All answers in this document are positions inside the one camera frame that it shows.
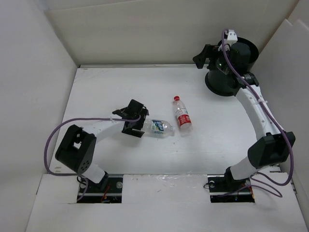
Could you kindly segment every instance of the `black bracket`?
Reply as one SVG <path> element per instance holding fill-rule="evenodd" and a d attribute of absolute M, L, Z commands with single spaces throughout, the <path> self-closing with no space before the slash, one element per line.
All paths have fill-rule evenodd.
<path fill-rule="evenodd" d="M 141 131 L 141 129 L 143 128 L 146 116 L 149 115 L 147 108 L 143 104 L 132 99 L 126 108 L 115 110 L 113 114 L 118 115 L 123 119 L 136 119 L 140 116 L 140 120 L 137 122 L 126 122 L 122 133 L 139 138 L 143 136 L 144 132 Z"/>
<path fill-rule="evenodd" d="M 113 114 L 121 116 L 123 119 L 137 119 L 137 122 L 126 122 L 123 133 L 141 138 L 144 132 L 140 131 L 144 125 L 148 110 L 143 104 L 136 100 L 131 100 L 128 107 L 116 110 Z M 72 125 L 65 133 L 59 148 L 55 154 L 56 160 L 60 161 L 68 168 L 82 175 L 89 167 L 93 159 L 97 138 L 94 134 L 83 131 L 82 127 Z M 108 173 L 105 174 L 99 184 L 95 184 L 100 189 L 106 187 Z"/>
<path fill-rule="evenodd" d="M 85 190 L 85 182 L 82 180 L 80 184 L 82 185 L 80 185 L 77 198 L 79 198 Z M 103 189 L 99 188 L 97 184 L 89 182 L 84 197 L 77 203 L 121 203 L 122 188 L 123 175 L 111 174 L 108 178 L 108 182 L 105 184 L 105 188 Z"/>
<path fill-rule="evenodd" d="M 291 146 L 294 145 L 295 135 L 293 132 L 286 132 Z M 248 158 L 256 169 L 285 162 L 289 157 L 288 146 L 281 134 L 267 134 L 259 139 L 248 149 Z"/>
<path fill-rule="evenodd" d="M 251 86 L 259 86 L 257 78 L 252 72 L 246 72 L 242 74 L 243 79 Z M 241 88 L 247 88 L 247 86 L 235 75 L 228 75 L 226 78 L 227 85 L 232 89 L 233 95 L 236 96 Z"/>
<path fill-rule="evenodd" d="M 218 48 L 219 46 L 215 46 L 215 45 L 210 45 L 210 44 L 205 45 L 201 53 L 196 55 L 192 59 L 193 62 L 196 64 L 197 68 L 202 69 L 204 67 L 204 64 L 207 58 L 217 57 Z M 211 61 L 212 62 L 210 63 L 210 66 L 207 68 L 216 69 L 215 63 L 213 63 L 214 59 L 211 59 Z"/>

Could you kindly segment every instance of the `white table surface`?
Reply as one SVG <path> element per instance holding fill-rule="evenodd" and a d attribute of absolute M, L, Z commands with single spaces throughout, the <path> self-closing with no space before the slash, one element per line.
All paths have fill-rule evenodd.
<path fill-rule="evenodd" d="M 268 175 L 279 182 L 287 178 Z M 307 231 L 291 185 L 278 187 L 283 198 L 253 189 L 255 203 L 210 203 L 206 179 L 203 174 L 125 175 L 122 203 L 78 204 L 76 177 L 46 174 L 26 232 Z"/>
<path fill-rule="evenodd" d="M 94 161 L 106 171 L 138 174 L 124 176 L 121 204 L 77 204 L 75 176 L 45 174 L 27 232 L 307 231 L 291 185 L 278 187 L 283 198 L 253 189 L 255 203 L 210 203 L 209 192 L 203 188 L 204 173 L 224 173 L 245 157 L 255 134 L 235 98 L 216 96 L 206 88 L 206 72 L 194 66 L 79 68 L 64 120 L 108 116 L 133 98 L 146 105 L 151 118 L 176 124 L 171 101 L 179 95 L 189 111 L 194 134 L 139 139 L 118 133 L 99 143 Z M 54 158 L 51 167 L 68 171 Z M 286 173 L 270 170 L 263 172 L 276 181 L 286 180 Z M 164 175 L 167 173 L 181 175 Z"/>
<path fill-rule="evenodd" d="M 207 71 L 193 65 L 79 68 L 63 120 L 110 116 L 135 99 L 147 107 L 149 118 L 177 125 L 172 101 L 179 95 L 193 123 L 192 136 L 183 138 L 176 131 L 165 139 L 140 139 L 119 132 L 96 145 L 93 161 L 111 174 L 224 173 L 247 155 L 255 133 L 235 97 L 208 90 Z M 68 126 L 60 130 L 56 148 Z M 51 170 L 70 172 L 55 156 Z"/>

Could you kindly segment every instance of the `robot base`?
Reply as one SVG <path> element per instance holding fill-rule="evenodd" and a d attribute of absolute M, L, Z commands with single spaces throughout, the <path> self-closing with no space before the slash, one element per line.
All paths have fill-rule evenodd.
<path fill-rule="evenodd" d="M 121 203 L 123 175 L 109 175 L 105 189 L 89 181 L 87 192 L 77 203 Z M 77 198 L 84 192 L 84 185 L 80 184 Z"/>
<path fill-rule="evenodd" d="M 205 76 L 205 84 L 208 89 L 223 97 L 233 96 L 233 90 L 227 85 L 226 75 L 219 70 L 209 71 Z"/>
<path fill-rule="evenodd" d="M 242 191 L 233 193 L 228 196 L 222 196 L 223 194 L 236 191 L 243 187 L 249 179 L 243 180 L 243 182 L 237 183 L 233 186 L 228 186 L 225 182 L 223 174 L 208 175 L 208 183 L 204 186 L 209 187 L 211 203 L 237 203 L 237 202 L 255 202 L 254 195 L 251 189 L 245 188 Z"/>

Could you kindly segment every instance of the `plastic bottle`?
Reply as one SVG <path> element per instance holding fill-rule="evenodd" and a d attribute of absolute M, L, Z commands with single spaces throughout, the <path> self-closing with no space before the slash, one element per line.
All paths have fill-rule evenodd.
<path fill-rule="evenodd" d="M 142 130 L 153 135 L 160 137 L 168 137 L 174 135 L 175 127 L 170 125 L 167 121 L 155 120 L 155 119 L 146 119 Z"/>
<path fill-rule="evenodd" d="M 189 135 L 192 131 L 192 123 L 188 111 L 179 96 L 174 97 L 174 112 L 180 126 L 182 136 Z"/>

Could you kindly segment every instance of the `cylindrical black housing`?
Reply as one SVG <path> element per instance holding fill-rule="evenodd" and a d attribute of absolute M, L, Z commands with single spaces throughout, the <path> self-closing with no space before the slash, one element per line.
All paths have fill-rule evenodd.
<path fill-rule="evenodd" d="M 247 65 L 247 71 L 249 71 L 254 65 L 255 61 L 259 57 L 259 51 L 257 47 L 249 40 L 238 37 L 237 43 L 243 43 L 249 46 L 251 56 L 249 64 Z M 215 94 L 220 96 L 233 96 L 232 89 L 227 84 L 227 76 L 220 70 L 210 70 L 205 77 L 205 83 L 207 87 Z"/>

